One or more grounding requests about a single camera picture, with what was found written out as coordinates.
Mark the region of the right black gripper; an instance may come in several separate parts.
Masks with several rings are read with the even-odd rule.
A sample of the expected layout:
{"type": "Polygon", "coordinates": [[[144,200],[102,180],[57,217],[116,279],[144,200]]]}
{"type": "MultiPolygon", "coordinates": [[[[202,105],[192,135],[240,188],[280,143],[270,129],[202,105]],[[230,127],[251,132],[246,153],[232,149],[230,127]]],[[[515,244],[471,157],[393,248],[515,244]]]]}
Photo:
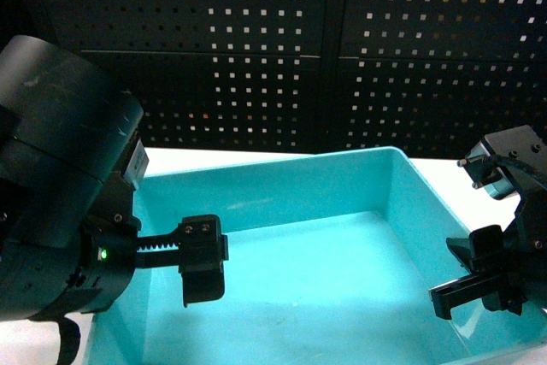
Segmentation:
{"type": "Polygon", "coordinates": [[[509,183],[520,202],[504,232],[490,225],[466,238],[446,239],[451,254],[471,274],[429,290],[438,318],[451,319],[453,308],[478,299],[488,311],[518,316],[527,301],[546,306],[546,190],[522,176],[510,177],[509,183]],[[501,266],[504,273],[493,272],[501,266]]]}

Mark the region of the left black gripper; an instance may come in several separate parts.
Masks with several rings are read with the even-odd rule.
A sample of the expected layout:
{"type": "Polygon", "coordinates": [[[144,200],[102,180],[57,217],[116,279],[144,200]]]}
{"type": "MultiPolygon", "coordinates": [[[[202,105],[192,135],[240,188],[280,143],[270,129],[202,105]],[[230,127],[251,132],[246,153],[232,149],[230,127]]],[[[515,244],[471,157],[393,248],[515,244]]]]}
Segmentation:
{"type": "Polygon", "coordinates": [[[218,215],[186,217],[176,232],[139,237],[133,215],[135,185],[120,171],[110,174],[79,229],[80,258],[68,281],[68,312],[109,309],[129,285],[137,268],[174,265],[164,256],[179,246],[183,306],[221,299],[225,294],[227,236],[218,215]]]}

